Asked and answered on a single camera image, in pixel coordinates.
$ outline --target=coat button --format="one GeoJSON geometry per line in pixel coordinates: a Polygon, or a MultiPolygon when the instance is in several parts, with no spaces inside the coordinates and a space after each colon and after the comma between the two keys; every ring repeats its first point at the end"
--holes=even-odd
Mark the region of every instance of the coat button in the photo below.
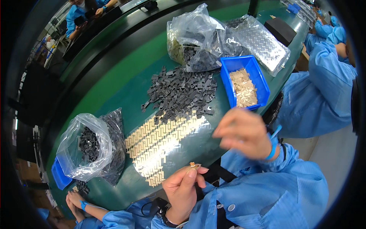
{"type": "Polygon", "coordinates": [[[229,207],[228,207],[228,211],[232,211],[235,209],[235,204],[231,204],[229,207]]]}

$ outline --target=blue lab coat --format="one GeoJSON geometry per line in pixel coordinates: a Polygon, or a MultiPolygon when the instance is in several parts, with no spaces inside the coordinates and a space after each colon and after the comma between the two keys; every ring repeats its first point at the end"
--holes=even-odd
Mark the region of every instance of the blue lab coat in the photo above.
{"type": "MultiPolygon", "coordinates": [[[[97,5],[99,8],[102,8],[105,4],[107,4],[110,0],[95,0],[97,2],[97,5]]],[[[86,12],[78,7],[77,5],[73,5],[71,6],[69,13],[66,16],[66,22],[67,22],[67,31],[66,31],[66,37],[68,38],[70,36],[71,33],[73,33],[75,31],[75,23],[74,20],[80,16],[84,16],[86,12]]]]}
{"type": "Polygon", "coordinates": [[[332,22],[332,25],[335,27],[335,26],[338,26],[340,27],[341,25],[339,24],[339,21],[338,19],[336,18],[336,16],[331,16],[330,17],[330,21],[332,22]]]}
{"type": "MultiPolygon", "coordinates": [[[[226,218],[243,228],[316,226],[328,202],[325,177],[317,164],[299,159],[291,145],[284,147],[272,162],[249,160],[237,150],[226,152],[221,166],[237,178],[221,181],[219,187],[206,183],[205,197],[196,203],[184,228],[216,228],[217,200],[224,205],[226,218]]],[[[103,223],[102,228],[171,229],[157,216],[151,220],[126,211],[108,213],[103,223]]]]}
{"type": "Polygon", "coordinates": [[[322,25],[321,21],[317,20],[315,22],[315,30],[316,34],[308,33],[304,41],[306,53],[309,55],[313,50],[315,43],[326,41],[327,37],[333,32],[333,26],[322,25]]]}
{"type": "Polygon", "coordinates": [[[347,42],[347,36],[346,31],[343,27],[334,27],[332,33],[330,33],[326,41],[331,44],[339,44],[339,43],[346,43],[347,42]]]}
{"type": "Polygon", "coordinates": [[[282,125],[280,137],[308,138],[351,124],[352,80],[356,69],[338,60],[336,48],[316,43],[309,71],[292,73],[282,89],[282,106],[274,127],[282,125]]]}

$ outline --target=blue wrist strap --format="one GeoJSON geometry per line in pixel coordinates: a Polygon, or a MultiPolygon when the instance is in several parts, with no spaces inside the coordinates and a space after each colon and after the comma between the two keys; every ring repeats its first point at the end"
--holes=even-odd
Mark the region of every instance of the blue wrist strap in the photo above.
{"type": "Polygon", "coordinates": [[[82,209],[83,211],[85,211],[85,206],[88,204],[88,202],[86,202],[86,201],[81,201],[81,200],[80,200],[80,203],[81,203],[81,209],[82,209]]]}
{"type": "Polygon", "coordinates": [[[278,125],[276,131],[272,134],[270,140],[271,140],[271,143],[272,143],[272,150],[271,150],[271,153],[268,155],[268,157],[266,157],[265,160],[270,160],[272,159],[272,157],[275,155],[276,153],[276,148],[277,148],[277,140],[275,138],[275,136],[278,134],[278,132],[282,129],[282,126],[281,125],[278,125]]]}

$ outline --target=blue plastic bin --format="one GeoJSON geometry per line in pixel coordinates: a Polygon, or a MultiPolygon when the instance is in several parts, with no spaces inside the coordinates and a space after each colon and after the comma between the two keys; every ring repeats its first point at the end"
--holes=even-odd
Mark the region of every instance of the blue plastic bin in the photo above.
{"type": "Polygon", "coordinates": [[[57,157],[55,158],[55,162],[52,165],[51,171],[59,189],[64,190],[64,188],[71,183],[72,179],[65,176],[57,157]]]}
{"type": "Polygon", "coordinates": [[[246,107],[249,110],[255,110],[267,104],[270,94],[266,79],[264,78],[257,60],[253,55],[238,56],[238,57],[223,57],[221,58],[221,79],[223,80],[226,93],[228,95],[230,107],[236,107],[236,93],[231,82],[229,73],[245,68],[249,73],[249,78],[252,80],[257,89],[258,103],[253,106],[246,107]]]}
{"type": "Polygon", "coordinates": [[[301,8],[296,4],[296,3],[294,3],[294,4],[292,4],[297,10],[300,10],[301,8]]]}
{"type": "Polygon", "coordinates": [[[287,6],[287,9],[288,9],[291,13],[294,13],[294,14],[297,14],[297,13],[299,12],[299,10],[298,10],[295,6],[293,6],[293,5],[291,5],[291,4],[289,4],[289,5],[287,6]]]}

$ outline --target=green workbench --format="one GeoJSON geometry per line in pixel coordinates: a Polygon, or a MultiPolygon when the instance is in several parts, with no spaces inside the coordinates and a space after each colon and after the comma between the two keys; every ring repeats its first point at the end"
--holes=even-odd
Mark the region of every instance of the green workbench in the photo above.
{"type": "MultiPolygon", "coordinates": [[[[225,21],[241,17],[248,11],[248,7],[249,3],[244,3],[209,11],[209,13],[210,16],[225,21]]],[[[279,2],[262,1],[257,19],[264,24],[266,20],[271,19],[270,15],[283,19],[297,32],[297,35],[289,45],[289,49],[291,50],[290,58],[285,68],[276,77],[273,78],[261,67],[270,89],[270,97],[267,105],[256,111],[261,115],[264,114],[277,97],[292,73],[296,60],[300,56],[303,47],[302,43],[309,29],[296,15],[288,13],[286,8],[279,2]]],[[[149,106],[145,113],[141,112],[141,104],[144,104],[149,99],[146,91],[151,85],[151,76],[158,74],[163,65],[167,67],[167,70],[179,65],[169,58],[166,43],[166,33],[152,37],[150,41],[142,44],[134,52],[121,59],[113,68],[106,71],[104,76],[86,93],[75,107],[67,122],[64,123],[59,136],[66,130],[69,121],[79,113],[89,112],[98,117],[119,107],[122,108],[125,136],[130,135],[136,128],[143,125],[156,112],[156,110],[152,110],[152,106],[149,106]]],[[[216,79],[216,96],[210,103],[215,114],[206,117],[209,125],[205,125],[197,133],[187,136],[180,141],[178,147],[172,149],[167,157],[167,162],[163,165],[165,178],[191,161],[208,166],[225,153],[224,150],[219,148],[220,141],[211,138],[211,134],[218,122],[230,109],[223,83],[218,74],[216,75],[216,79]]],[[[46,165],[49,186],[53,198],[65,214],[65,217],[73,218],[66,205],[65,196],[74,184],[70,184],[63,191],[59,190],[51,173],[58,144],[59,137],[55,141],[46,165]]],[[[145,178],[136,172],[132,160],[128,156],[124,172],[116,187],[112,187],[102,178],[93,178],[87,185],[90,188],[90,193],[87,196],[88,200],[109,210],[122,210],[132,202],[161,189],[161,185],[155,188],[149,186],[145,178]]]]}

